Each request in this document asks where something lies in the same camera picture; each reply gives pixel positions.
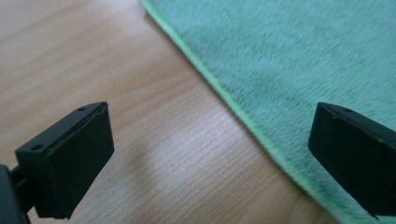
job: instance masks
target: wood grain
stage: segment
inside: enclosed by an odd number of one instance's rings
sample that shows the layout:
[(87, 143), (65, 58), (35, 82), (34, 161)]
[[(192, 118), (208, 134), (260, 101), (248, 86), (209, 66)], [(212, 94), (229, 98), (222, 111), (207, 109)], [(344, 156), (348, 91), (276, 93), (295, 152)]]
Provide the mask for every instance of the wood grain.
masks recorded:
[(136, 0), (1, 1), (0, 27), (1, 163), (73, 109), (109, 102), (110, 162), (70, 220), (32, 209), (32, 223), (335, 223)]

